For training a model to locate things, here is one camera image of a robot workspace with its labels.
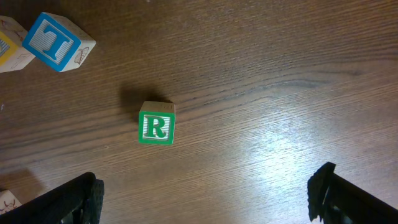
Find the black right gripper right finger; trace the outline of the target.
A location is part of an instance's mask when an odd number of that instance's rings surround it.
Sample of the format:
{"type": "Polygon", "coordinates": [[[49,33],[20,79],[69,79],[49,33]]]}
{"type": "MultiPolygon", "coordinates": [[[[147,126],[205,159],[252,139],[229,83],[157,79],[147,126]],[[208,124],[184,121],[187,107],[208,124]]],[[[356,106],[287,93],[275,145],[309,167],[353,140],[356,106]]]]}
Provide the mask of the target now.
{"type": "Polygon", "coordinates": [[[397,223],[397,209],[334,173],[323,164],[307,182],[308,216],[324,224],[397,223]]]}

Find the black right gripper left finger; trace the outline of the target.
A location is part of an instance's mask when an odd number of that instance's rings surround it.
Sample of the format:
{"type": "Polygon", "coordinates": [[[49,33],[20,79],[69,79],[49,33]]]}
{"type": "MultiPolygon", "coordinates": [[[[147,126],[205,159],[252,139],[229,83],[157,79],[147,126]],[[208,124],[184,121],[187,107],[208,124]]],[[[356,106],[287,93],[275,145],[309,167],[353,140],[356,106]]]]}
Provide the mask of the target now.
{"type": "Polygon", "coordinates": [[[104,181],[86,172],[1,215],[1,224],[99,224],[104,181]]]}

